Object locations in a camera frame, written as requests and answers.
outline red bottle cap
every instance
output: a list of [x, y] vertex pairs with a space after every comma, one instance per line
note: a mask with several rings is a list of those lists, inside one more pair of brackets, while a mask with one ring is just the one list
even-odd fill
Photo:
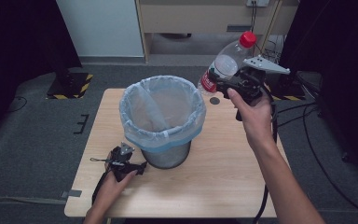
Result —
[[247, 49], [253, 46], [255, 41], [256, 41], [256, 37], [250, 31], [243, 32], [243, 34], [240, 37], [240, 44], [246, 47]]

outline power outlet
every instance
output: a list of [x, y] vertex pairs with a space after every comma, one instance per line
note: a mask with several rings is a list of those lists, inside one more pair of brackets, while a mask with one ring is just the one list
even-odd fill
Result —
[[254, 4], [252, 2], [255, 2], [257, 7], [267, 7], [269, 5], [269, 0], [247, 0], [246, 6], [253, 7]]

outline trash can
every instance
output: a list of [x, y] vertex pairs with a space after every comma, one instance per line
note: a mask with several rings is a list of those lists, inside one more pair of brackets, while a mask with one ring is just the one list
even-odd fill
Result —
[[200, 91], [175, 76], [150, 77], [130, 85], [119, 110], [127, 140], [159, 169], [186, 160], [191, 140], [201, 132], [206, 115]]

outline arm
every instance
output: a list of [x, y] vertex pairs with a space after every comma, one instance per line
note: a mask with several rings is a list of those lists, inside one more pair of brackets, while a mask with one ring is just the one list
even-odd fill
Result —
[[241, 112], [246, 137], [257, 158], [280, 223], [324, 223], [272, 138], [269, 98], [263, 95], [256, 105], [249, 106], [236, 91], [228, 89], [227, 92], [231, 102]]
[[112, 206], [113, 202], [118, 198], [121, 191], [128, 185], [132, 178], [136, 175], [136, 170], [127, 174], [120, 182], [116, 181], [113, 172], [109, 172], [98, 191], [94, 204], [89, 209], [84, 220], [84, 224], [100, 224], [107, 210]]

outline gray carpet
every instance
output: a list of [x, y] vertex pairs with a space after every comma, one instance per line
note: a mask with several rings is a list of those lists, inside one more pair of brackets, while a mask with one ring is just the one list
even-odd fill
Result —
[[[87, 65], [94, 75], [82, 99], [47, 100], [54, 79], [46, 74], [21, 84], [10, 111], [0, 122], [0, 197], [57, 199], [69, 190], [87, 143], [92, 123], [108, 88], [126, 88], [146, 77], [174, 75], [194, 84], [203, 66]], [[278, 110], [311, 102], [277, 102]], [[303, 108], [281, 113], [280, 123], [301, 116]], [[78, 122], [89, 115], [82, 134]], [[343, 162], [342, 149], [317, 112], [306, 118], [310, 141], [332, 181], [358, 204], [358, 164]], [[328, 223], [358, 223], [358, 210], [328, 182], [307, 143], [302, 119], [279, 130], [290, 166], [297, 180]], [[0, 223], [81, 223], [63, 213], [64, 205], [0, 203]], [[261, 223], [276, 223], [262, 219]]]

